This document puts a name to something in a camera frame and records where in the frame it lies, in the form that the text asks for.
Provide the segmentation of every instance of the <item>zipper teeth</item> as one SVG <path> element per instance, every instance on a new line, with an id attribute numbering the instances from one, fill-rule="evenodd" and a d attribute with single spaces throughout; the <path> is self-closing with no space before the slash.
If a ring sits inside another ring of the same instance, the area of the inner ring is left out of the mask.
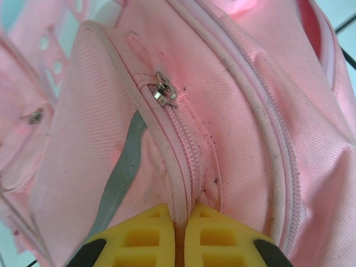
<path id="1" fill-rule="evenodd" d="M 239 50 L 239 52 L 242 54 L 242 56 L 244 57 L 245 61 L 248 63 L 248 65 L 250 66 L 251 70 L 256 74 L 259 82 L 261 83 L 268 99 L 270 100 L 272 107 L 276 113 L 276 116 L 278 118 L 278 121 L 280 123 L 280 127 L 282 129 L 283 132 L 283 137 L 285 139 L 285 144 L 286 144 L 286 148 L 288 151 L 288 158 L 289 158 L 289 164 L 291 166 L 291 173 L 292 173 L 292 191 L 293 191 L 293 207 L 292 207 L 292 217 L 291 217 L 291 223 L 290 223 L 290 233 L 287 237 L 287 241 L 286 241 L 286 249 L 285 249 L 285 253 L 288 255 L 291 253 L 292 248 L 295 244 L 296 241 L 296 235 L 298 232 L 298 228 L 299 228 L 299 224 L 300 224 L 300 185 L 299 185 L 299 179 L 298 179 L 298 171 L 297 171 L 297 166 L 296 166 L 296 161 L 295 161 L 295 156 L 294 156 L 294 152 L 293 152 L 293 148 L 292 148 L 292 144 L 291 144 L 291 139 L 289 136 L 289 133 L 287 131 L 287 127 L 285 126 L 285 123 L 283 121 L 283 118 L 279 112 L 279 109 L 275 103 L 275 101 L 273 100 L 270 90 L 268 89 L 268 86 L 265 84 L 264 79 L 262 78 L 261 74 L 259 73 L 259 71 L 256 69 L 256 67 L 253 65 L 253 63 L 251 62 L 250 57 L 247 55 L 247 53 L 240 47 L 240 45 L 238 44 L 238 42 L 235 40 L 234 36 L 231 35 L 230 31 L 222 24 L 219 22 L 218 19 L 216 19 L 216 17 L 211 14 L 211 12 L 209 11 L 209 9 L 207 7 L 205 7 L 204 4 L 202 4 L 200 1 L 196 0 L 196 3 L 211 17 L 211 19 L 214 20 L 214 22 L 221 28 L 221 30 L 227 35 L 227 37 L 232 41 L 232 43 L 234 44 L 234 46 Z"/>
<path id="2" fill-rule="evenodd" d="M 177 113 L 177 109 L 175 109 L 173 107 L 166 107 L 166 111 L 167 111 L 168 117 L 170 118 L 170 120 L 178 134 L 178 138 L 179 138 L 179 140 L 182 144 L 182 147 L 184 149 L 184 155 L 185 155 L 186 162 L 188 164 L 190 181 L 191 181 L 191 192 L 187 192 L 187 188 L 186 188 L 186 194 L 189 194 L 189 193 L 191 194 L 191 198 L 192 198 L 191 202 L 193 205 L 197 198 L 197 191 L 198 191 L 197 188 L 199 186 L 198 151 L 196 149 L 193 138 L 191 137 L 191 133 L 188 130 L 188 128 L 185 126 L 185 124 L 182 122 L 181 117 Z M 190 210 L 191 210 L 191 205 L 188 208 L 188 213 L 190 213 Z"/>

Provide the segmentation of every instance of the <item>pink fabric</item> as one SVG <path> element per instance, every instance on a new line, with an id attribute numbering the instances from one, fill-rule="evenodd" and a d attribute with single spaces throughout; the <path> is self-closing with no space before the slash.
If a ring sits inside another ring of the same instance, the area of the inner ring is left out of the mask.
<path id="1" fill-rule="evenodd" d="M 2 181 L 48 263 L 64 266 L 88 234 L 139 110 L 142 163 L 110 225 L 165 202 L 182 249 L 199 201 L 295 266 L 356 264 L 356 99 L 314 1 L 126 1 L 116 29 L 81 25 L 68 69 L 36 177 Z M 177 110 L 153 98 L 157 71 Z"/>
<path id="2" fill-rule="evenodd" d="M 2 94 L 0 172 L 6 191 L 26 184 L 34 175 L 42 154 L 43 140 L 52 118 L 52 108 L 41 91 L 36 74 L 12 43 L 0 40 Z M 43 121 L 29 125 L 30 115 L 43 110 Z"/>

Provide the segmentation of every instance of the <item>black plastic part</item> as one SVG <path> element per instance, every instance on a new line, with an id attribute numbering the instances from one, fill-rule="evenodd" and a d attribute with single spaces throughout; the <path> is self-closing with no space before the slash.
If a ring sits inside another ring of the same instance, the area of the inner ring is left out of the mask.
<path id="1" fill-rule="evenodd" d="M 97 239 L 85 244 L 67 267 L 93 267 L 106 245 L 105 239 Z"/>
<path id="2" fill-rule="evenodd" d="M 37 263 L 37 260 L 34 260 L 33 262 L 31 262 L 30 264 L 28 264 L 26 267 L 32 267 L 34 266 L 34 264 Z"/>
<path id="3" fill-rule="evenodd" d="M 343 55 L 346 61 L 349 62 L 349 64 L 356 70 L 356 61 L 349 54 L 347 54 L 345 50 L 343 50 L 342 48 L 341 50 L 343 51 Z"/>
<path id="4" fill-rule="evenodd" d="M 287 257 L 276 245 L 262 239 L 255 240 L 254 244 L 267 267 L 293 267 Z"/>

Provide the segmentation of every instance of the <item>zipper track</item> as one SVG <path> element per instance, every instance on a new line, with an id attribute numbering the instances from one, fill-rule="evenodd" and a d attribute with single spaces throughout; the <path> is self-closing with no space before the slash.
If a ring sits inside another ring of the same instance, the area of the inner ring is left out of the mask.
<path id="1" fill-rule="evenodd" d="M 172 1 L 168 1 L 168 2 L 172 6 L 172 8 L 178 14 L 180 14 L 180 16 L 184 19 L 184 16 L 178 11 L 178 8 L 172 3 Z M 221 33 L 225 34 L 226 37 L 233 43 L 234 48 L 236 48 L 240 52 L 240 54 L 244 58 L 245 62 L 249 65 L 250 70 L 254 73 L 254 75 L 256 76 L 256 79 L 260 83 L 260 88 L 266 94 L 268 103 L 266 101 L 263 101 L 263 98 L 258 93 L 258 95 L 260 97 L 260 101 L 263 103 L 263 105 L 265 107 L 272 108 L 274 116 L 271 116 L 271 114 L 269 114 L 271 122 L 275 123 L 274 125 L 281 129 L 281 131 L 278 131 L 274 126 L 275 135 L 276 135 L 276 137 L 278 139 L 278 143 L 279 143 L 279 150 L 280 150 L 281 154 L 283 155 L 283 157 L 286 159 L 286 160 L 283 160 L 284 172 L 286 172 L 287 169 L 290 169 L 290 171 L 289 171 L 290 175 L 285 176 L 285 179 L 286 179 L 285 183 L 286 183 L 287 193 L 288 193 L 288 191 L 292 192 L 291 193 L 292 201 L 289 200 L 290 199 L 289 196 L 287 196 L 287 200 L 286 200 L 286 202 L 287 202 L 286 204 L 291 202 L 290 208 L 292 209 L 292 212 L 291 212 L 291 216 L 288 216 L 287 211 L 285 213 L 284 225 L 286 224 L 287 217 L 290 217 L 290 218 L 288 219 L 289 222 L 288 222 L 288 226 L 287 226 L 287 233 L 285 233 L 285 228 L 286 228 L 285 226 L 283 227 L 284 229 L 283 229 L 283 233 L 282 233 L 282 236 L 285 239 L 285 245 L 284 245 L 283 250 L 287 255 L 289 255 L 292 251 L 294 244 L 295 244 L 296 235 L 297 235 L 299 224 L 300 224 L 300 188 L 299 188 L 300 185 L 299 185 L 298 171 L 297 171 L 297 167 L 296 167 L 296 160 L 295 160 L 294 151 L 293 151 L 293 147 L 292 147 L 292 143 L 291 143 L 291 138 L 290 138 L 288 130 L 284 124 L 283 118 L 282 118 L 282 116 L 278 110 L 278 107 L 271 96 L 270 90 L 268 89 L 266 83 L 264 82 L 261 74 L 258 72 L 258 70 L 253 65 L 253 63 L 252 63 L 251 59 L 249 58 L 249 56 L 247 55 L 247 53 L 239 45 L 238 41 L 234 38 L 234 36 L 230 33 L 230 31 L 219 21 L 218 18 L 216 18 L 216 16 L 212 13 L 212 11 L 210 11 L 207 8 L 207 6 L 205 6 L 205 4 L 201 3 L 201 1 L 194 0 L 194 1 L 190 2 L 190 1 L 181 0 L 180 3 L 182 3 L 183 6 L 188 11 L 190 11 L 190 10 L 189 10 L 189 8 L 187 8 L 187 5 L 190 5 L 190 7 L 191 7 L 192 4 L 195 4 L 195 5 L 197 5 L 197 7 L 194 7 L 195 9 L 199 8 L 205 14 L 207 14 L 209 16 L 210 20 L 213 21 L 213 23 L 216 24 L 221 29 Z M 232 55 L 233 52 L 229 51 L 228 49 L 226 49 L 226 51 L 232 56 L 232 58 L 234 58 L 234 55 Z"/>
<path id="2" fill-rule="evenodd" d="M 291 177 L 286 177 L 286 179 L 291 179 L 291 190 L 293 192 L 293 206 L 292 208 L 292 215 L 291 215 L 291 222 L 289 225 L 289 234 L 287 236 L 287 241 L 286 241 L 286 248 L 285 248 L 285 253 L 290 254 L 293 246 L 295 244 L 296 240 L 296 235 L 298 232 L 298 227 L 300 224 L 300 188 L 299 188 L 299 179 L 298 179 L 298 171 L 297 171 L 297 166 L 296 166 L 296 160 L 295 160 L 295 155 L 291 143 L 291 138 L 288 133 L 288 129 L 284 123 L 284 120 L 279 112 L 279 109 L 277 107 L 277 104 L 272 98 L 271 92 L 264 82 L 264 79 L 262 78 L 262 75 L 259 73 L 259 71 L 256 69 L 256 67 L 253 65 L 250 57 L 247 55 L 247 53 L 244 51 L 244 49 L 241 47 L 241 45 L 238 43 L 238 41 L 235 39 L 235 37 L 230 33 L 230 31 L 226 28 L 226 26 L 219 21 L 218 18 L 214 14 L 212 14 L 209 9 L 204 6 L 204 4 L 200 3 L 200 1 L 195 0 L 195 2 L 200 5 L 200 7 L 210 16 L 211 19 L 214 20 L 214 22 L 221 28 L 221 30 L 228 36 L 228 38 L 233 42 L 235 47 L 239 50 L 239 52 L 242 54 L 242 56 L 245 58 L 245 61 L 248 63 L 250 66 L 251 70 L 256 74 L 259 82 L 261 83 L 274 111 L 275 114 L 278 118 L 278 123 L 280 124 L 280 127 L 283 132 L 283 139 L 286 144 L 286 148 L 288 151 L 288 162 L 287 164 L 290 164 L 291 167 Z"/>
<path id="3" fill-rule="evenodd" d="M 189 214 L 197 198 L 198 187 L 200 184 L 200 163 L 198 156 L 199 153 L 196 148 L 196 144 L 194 143 L 193 138 L 191 137 L 191 133 L 183 123 L 177 109 L 175 109 L 174 107 L 167 106 L 165 107 L 165 110 L 182 144 L 185 159 L 189 168 L 190 181 L 187 182 L 189 182 L 191 186 L 190 192 L 187 192 L 188 185 L 186 185 L 186 181 L 184 181 L 186 194 L 191 194 L 191 201 L 187 202 L 187 212 Z"/>

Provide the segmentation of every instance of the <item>zipper slider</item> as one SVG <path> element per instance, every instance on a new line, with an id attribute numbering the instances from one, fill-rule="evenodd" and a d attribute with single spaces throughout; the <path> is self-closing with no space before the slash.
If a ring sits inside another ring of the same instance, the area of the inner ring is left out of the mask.
<path id="1" fill-rule="evenodd" d="M 178 105 L 175 102 L 178 97 L 177 89 L 165 76 L 163 76 L 162 73 L 157 72 L 156 77 L 158 84 L 155 86 L 155 91 L 153 92 L 154 98 L 162 107 L 165 105 L 170 105 L 172 107 L 178 108 Z"/>

